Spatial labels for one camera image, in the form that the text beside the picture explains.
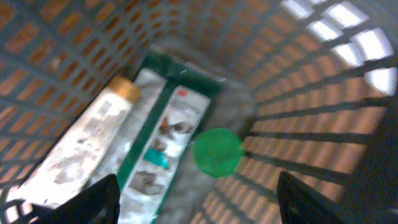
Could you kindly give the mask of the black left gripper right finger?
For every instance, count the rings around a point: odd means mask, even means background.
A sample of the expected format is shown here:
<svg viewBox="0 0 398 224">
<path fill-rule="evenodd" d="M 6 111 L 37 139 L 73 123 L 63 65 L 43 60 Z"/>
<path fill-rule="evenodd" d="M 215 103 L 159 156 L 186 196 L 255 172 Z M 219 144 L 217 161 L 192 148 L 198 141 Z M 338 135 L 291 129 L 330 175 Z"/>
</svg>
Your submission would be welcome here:
<svg viewBox="0 0 398 224">
<path fill-rule="evenodd" d="M 294 175 L 282 171 L 277 199 L 283 224 L 343 224 L 337 204 Z"/>
</svg>

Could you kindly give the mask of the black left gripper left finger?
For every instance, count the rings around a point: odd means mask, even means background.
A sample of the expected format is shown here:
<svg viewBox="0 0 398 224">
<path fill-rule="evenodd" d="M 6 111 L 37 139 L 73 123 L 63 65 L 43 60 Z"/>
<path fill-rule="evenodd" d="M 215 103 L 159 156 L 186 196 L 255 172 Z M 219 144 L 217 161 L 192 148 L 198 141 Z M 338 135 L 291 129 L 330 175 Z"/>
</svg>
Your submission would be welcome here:
<svg viewBox="0 0 398 224">
<path fill-rule="evenodd" d="M 38 218 L 39 224 L 117 224 L 120 196 L 116 175 L 110 174 L 69 201 Z"/>
</svg>

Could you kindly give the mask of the white tube gold cap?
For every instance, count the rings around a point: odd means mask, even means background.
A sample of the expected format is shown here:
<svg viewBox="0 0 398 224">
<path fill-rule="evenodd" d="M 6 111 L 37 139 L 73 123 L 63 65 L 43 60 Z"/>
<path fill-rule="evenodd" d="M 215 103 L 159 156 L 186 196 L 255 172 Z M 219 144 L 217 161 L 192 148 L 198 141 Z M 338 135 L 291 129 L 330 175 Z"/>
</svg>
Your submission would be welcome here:
<svg viewBox="0 0 398 224">
<path fill-rule="evenodd" d="M 139 95 L 132 81 L 114 77 L 8 198 L 56 208 L 79 194 Z"/>
</svg>

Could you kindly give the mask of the green lid jar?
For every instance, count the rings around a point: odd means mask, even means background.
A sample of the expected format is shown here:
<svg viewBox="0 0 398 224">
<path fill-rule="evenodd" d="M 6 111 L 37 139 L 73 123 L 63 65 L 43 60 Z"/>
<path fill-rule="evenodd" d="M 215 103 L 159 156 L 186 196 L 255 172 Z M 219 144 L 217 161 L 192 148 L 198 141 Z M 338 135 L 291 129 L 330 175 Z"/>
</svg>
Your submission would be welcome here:
<svg viewBox="0 0 398 224">
<path fill-rule="evenodd" d="M 213 178 L 234 174 L 244 155 L 242 140 L 226 128 L 200 133 L 193 140 L 191 149 L 198 169 Z"/>
</svg>

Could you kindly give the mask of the green wipes package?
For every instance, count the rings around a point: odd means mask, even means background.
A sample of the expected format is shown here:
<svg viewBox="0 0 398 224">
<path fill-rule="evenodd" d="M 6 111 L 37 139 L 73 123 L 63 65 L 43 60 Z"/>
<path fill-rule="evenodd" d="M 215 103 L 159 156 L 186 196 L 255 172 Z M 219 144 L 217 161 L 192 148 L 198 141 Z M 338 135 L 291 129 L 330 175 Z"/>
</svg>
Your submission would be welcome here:
<svg viewBox="0 0 398 224">
<path fill-rule="evenodd" d="M 90 182 L 118 179 L 118 223 L 152 223 L 181 155 L 222 89 L 200 68 L 149 53 L 134 79 L 141 96 L 128 113 Z"/>
</svg>

